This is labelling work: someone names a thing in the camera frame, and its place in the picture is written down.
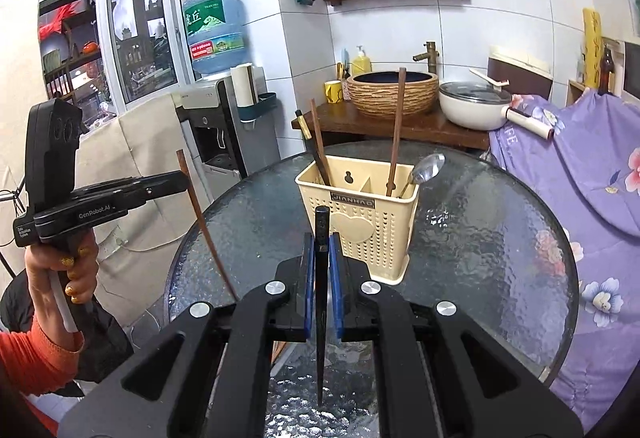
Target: green label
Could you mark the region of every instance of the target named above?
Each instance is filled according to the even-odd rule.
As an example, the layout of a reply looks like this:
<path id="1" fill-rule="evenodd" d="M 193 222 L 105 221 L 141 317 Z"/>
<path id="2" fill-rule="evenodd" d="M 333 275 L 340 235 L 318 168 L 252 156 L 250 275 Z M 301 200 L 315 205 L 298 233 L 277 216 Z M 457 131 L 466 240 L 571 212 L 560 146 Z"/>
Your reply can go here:
<path id="1" fill-rule="evenodd" d="M 204 56 L 216 56 L 219 53 L 231 52 L 244 48 L 244 39 L 241 33 L 232 33 L 221 37 L 203 40 L 190 47 L 191 58 L 198 60 Z"/>
<path id="2" fill-rule="evenodd" d="M 187 27 L 188 36 L 225 22 L 222 0 L 204 1 L 184 11 L 184 24 Z"/>

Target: yellow soap bottle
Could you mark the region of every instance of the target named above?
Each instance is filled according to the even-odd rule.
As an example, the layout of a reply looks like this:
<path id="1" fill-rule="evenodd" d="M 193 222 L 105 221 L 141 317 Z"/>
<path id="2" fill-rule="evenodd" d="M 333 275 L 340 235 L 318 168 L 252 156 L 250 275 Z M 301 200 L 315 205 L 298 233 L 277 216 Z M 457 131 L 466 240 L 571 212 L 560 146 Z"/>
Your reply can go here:
<path id="1" fill-rule="evenodd" d="M 351 76 L 364 72 L 371 72 L 371 59 L 364 52 L 362 46 L 358 46 L 358 56 L 351 61 Z"/>

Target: bronze faucet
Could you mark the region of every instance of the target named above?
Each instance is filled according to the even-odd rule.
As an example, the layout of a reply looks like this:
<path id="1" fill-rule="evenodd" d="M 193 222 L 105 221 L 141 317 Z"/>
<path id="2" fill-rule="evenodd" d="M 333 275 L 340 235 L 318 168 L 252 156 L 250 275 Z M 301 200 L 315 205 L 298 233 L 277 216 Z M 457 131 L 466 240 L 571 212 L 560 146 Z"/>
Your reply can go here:
<path id="1" fill-rule="evenodd" d="M 426 42 L 424 47 L 427 48 L 426 53 L 420 53 L 419 55 L 414 55 L 414 62 L 420 62 L 425 58 L 428 59 L 427 67 L 429 68 L 429 72 L 433 74 L 438 74 L 438 57 L 440 53 L 436 51 L 436 43 L 435 42 Z"/>

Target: round glass table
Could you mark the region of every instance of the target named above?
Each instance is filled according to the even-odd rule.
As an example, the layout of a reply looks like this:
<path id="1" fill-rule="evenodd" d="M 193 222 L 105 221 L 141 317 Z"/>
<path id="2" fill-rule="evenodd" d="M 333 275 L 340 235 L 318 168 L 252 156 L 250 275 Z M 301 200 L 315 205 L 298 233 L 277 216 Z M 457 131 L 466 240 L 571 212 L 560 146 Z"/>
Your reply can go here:
<path id="1" fill-rule="evenodd" d="M 404 280 L 393 288 L 424 306 L 452 301 L 549 385 L 566 356 L 578 312 L 577 271 L 562 227 L 529 187 L 465 153 L 402 142 L 399 163 L 415 164 L 436 151 L 446 163 L 420 187 L 410 261 Z M 326 153 L 388 161 L 391 142 L 336 145 Z M 205 211 L 239 296 L 272 280 L 278 263 L 302 253 L 311 227 L 294 179 L 311 161 L 305 153 L 274 164 Z M 194 225 L 169 272 L 165 324 L 200 300 L 214 306 L 232 302 Z M 370 342 L 338 342 L 331 312 L 327 319 L 324 405 L 313 402 L 314 339 L 289 346 L 284 365 L 272 371 L 265 436 L 379 436 Z"/>

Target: yellow mug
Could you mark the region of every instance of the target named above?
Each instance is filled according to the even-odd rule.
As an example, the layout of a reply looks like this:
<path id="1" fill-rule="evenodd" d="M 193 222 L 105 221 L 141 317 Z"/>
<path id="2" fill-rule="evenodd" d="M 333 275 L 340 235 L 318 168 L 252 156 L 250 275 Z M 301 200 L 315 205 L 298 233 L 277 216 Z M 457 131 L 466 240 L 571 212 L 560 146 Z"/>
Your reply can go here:
<path id="1" fill-rule="evenodd" d="M 324 82 L 324 94 L 328 103 L 342 101 L 342 82 L 340 80 L 330 80 Z"/>

